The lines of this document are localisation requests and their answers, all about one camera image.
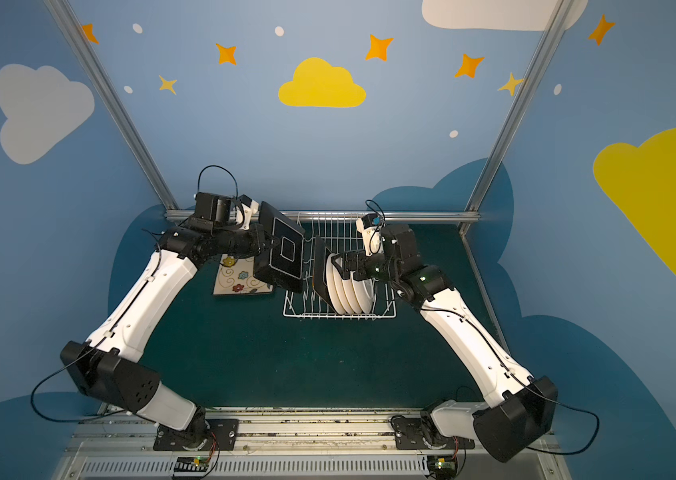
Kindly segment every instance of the dish rack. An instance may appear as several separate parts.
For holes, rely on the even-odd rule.
[[[312,286],[314,266],[314,238],[321,236],[333,254],[364,248],[362,236],[356,231],[356,220],[361,214],[333,213],[324,216],[312,215],[307,221],[296,222],[306,230],[309,237],[303,244],[303,272],[305,289],[303,293],[287,292],[283,314],[300,319],[357,319],[375,320],[396,317],[395,294],[388,283],[375,282],[375,301],[371,313],[339,314],[314,292]]]

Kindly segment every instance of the floral placemat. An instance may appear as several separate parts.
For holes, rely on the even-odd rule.
[[[254,258],[237,260],[224,254],[220,258],[218,276],[215,277],[213,295],[253,295],[272,293],[273,285],[253,276]]]

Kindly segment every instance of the metal grille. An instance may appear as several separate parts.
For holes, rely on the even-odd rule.
[[[311,285],[314,264],[314,237],[321,236],[333,254],[361,250],[364,248],[362,236],[356,231],[356,220],[361,213],[337,213],[311,216],[310,220],[297,222],[306,230],[310,238],[303,246],[303,271],[305,273],[305,290],[303,293],[288,292],[285,295],[283,314],[295,318],[348,318],[374,320],[396,317],[394,292],[388,283],[375,283],[375,302],[371,313],[338,314],[327,302],[314,292]]]
[[[98,457],[88,458],[81,478],[169,478],[175,462],[165,459],[143,457]]]
[[[139,457],[88,458],[80,478],[198,478],[206,470],[175,472],[175,461]],[[425,456],[220,456],[208,477],[306,475],[428,475]]]

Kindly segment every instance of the yellow star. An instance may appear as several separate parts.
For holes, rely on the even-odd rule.
[[[460,77],[461,75],[468,75],[469,77],[473,78],[474,75],[477,74],[477,67],[479,66],[479,63],[481,63],[482,60],[484,60],[485,57],[482,58],[471,58],[468,55],[464,54],[463,55],[463,64],[461,65],[461,69],[458,70],[458,73],[455,74],[455,77]]]
[[[162,81],[162,86],[159,88],[160,90],[169,90],[173,92],[173,95],[176,95],[175,91],[173,90],[173,84],[177,82],[177,80],[173,80],[172,82],[168,82],[164,78],[162,78],[162,75],[159,76],[159,79]]]
[[[612,27],[614,27],[614,23],[609,23],[605,18],[604,15],[602,15],[602,19],[599,21],[599,24],[596,26],[596,30],[593,31],[593,33],[589,36],[589,39],[591,40],[596,40],[597,45],[602,44],[602,40],[604,39],[604,35],[606,35]]]
[[[237,61],[234,60],[234,50],[237,50],[237,47],[221,47],[220,44],[216,44],[218,46],[218,50],[220,51],[220,59],[218,60],[218,64],[222,63],[231,63],[236,65]]]
[[[93,35],[93,24],[82,25],[82,31],[84,36],[88,38],[90,42],[98,43],[98,39]]]
[[[513,97],[513,96],[514,96],[514,90],[516,89],[516,86],[517,86],[518,84],[524,82],[524,79],[523,79],[523,78],[520,78],[519,80],[516,80],[516,79],[514,78],[514,72],[509,73],[508,76],[509,76],[508,83],[505,84],[504,86],[498,88],[497,91],[501,91],[501,90],[507,90],[507,91],[510,91],[510,92],[511,92],[511,96]]]
[[[380,58],[385,62],[386,49],[389,47],[393,38],[387,38],[385,40],[378,40],[374,36],[370,35],[370,51],[367,52],[365,60],[370,60],[371,58]]]

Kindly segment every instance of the white cloud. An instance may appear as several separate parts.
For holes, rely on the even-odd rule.
[[[588,0],[573,0],[564,28],[573,26]],[[439,28],[542,31],[556,0],[423,0],[423,19]]]
[[[93,113],[87,85],[69,82],[53,67],[37,70],[20,64],[0,69],[0,107],[7,117],[0,143],[10,160],[39,160]]]

